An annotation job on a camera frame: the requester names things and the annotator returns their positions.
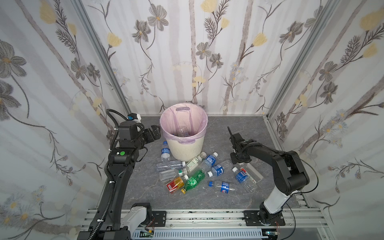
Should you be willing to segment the pepsi bottle white cap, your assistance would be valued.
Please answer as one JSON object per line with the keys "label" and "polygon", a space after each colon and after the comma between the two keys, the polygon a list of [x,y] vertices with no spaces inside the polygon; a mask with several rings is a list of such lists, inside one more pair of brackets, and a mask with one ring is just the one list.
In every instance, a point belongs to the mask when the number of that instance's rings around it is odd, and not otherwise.
{"label": "pepsi bottle white cap", "polygon": [[235,174],[237,182],[249,193],[254,193],[257,190],[257,182],[248,173],[237,167],[233,167],[232,172]]}

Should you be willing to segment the clear bottle green red label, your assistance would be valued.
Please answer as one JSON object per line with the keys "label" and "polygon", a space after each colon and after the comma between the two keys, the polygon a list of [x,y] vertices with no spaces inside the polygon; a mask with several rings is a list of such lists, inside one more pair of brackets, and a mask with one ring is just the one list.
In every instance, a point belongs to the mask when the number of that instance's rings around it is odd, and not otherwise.
{"label": "clear bottle green red label", "polygon": [[250,163],[240,163],[241,170],[251,177],[254,183],[260,182],[264,177]]}

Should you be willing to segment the pepsi bottle blue cap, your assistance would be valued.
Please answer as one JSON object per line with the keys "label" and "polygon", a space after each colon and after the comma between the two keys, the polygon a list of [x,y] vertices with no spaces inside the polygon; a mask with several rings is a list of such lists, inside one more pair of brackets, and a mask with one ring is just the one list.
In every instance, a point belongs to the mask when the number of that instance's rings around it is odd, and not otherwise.
{"label": "pepsi bottle blue cap", "polygon": [[233,194],[236,191],[234,184],[223,181],[209,181],[208,186],[223,194]]}

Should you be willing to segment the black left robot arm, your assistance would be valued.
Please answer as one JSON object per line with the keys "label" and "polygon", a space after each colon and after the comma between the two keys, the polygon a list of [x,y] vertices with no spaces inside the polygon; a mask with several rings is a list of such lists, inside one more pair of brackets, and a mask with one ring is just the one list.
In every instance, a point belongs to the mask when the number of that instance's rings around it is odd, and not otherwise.
{"label": "black left robot arm", "polygon": [[107,181],[97,212],[88,229],[79,232],[79,240],[129,240],[139,226],[154,220],[149,203],[134,204],[124,218],[121,214],[129,180],[136,163],[142,160],[140,150],[161,138],[160,126],[146,128],[138,114],[124,116],[112,109],[107,109],[106,114],[115,124],[104,167]]}

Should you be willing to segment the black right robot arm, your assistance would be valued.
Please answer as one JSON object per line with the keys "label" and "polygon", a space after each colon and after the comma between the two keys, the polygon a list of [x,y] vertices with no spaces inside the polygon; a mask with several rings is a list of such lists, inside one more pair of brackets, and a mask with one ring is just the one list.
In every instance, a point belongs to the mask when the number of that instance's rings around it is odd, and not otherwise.
{"label": "black right robot arm", "polygon": [[295,151],[278,151],[255,140],[246,141],[239,133],[228,131],[234,149],[230,154],[234,164],[249,163],[254,157],[273,169],[275,187],[258,211],[244,212],[247,226],[284,226],[283,206],[292,195],[310,183],[303,161]]}

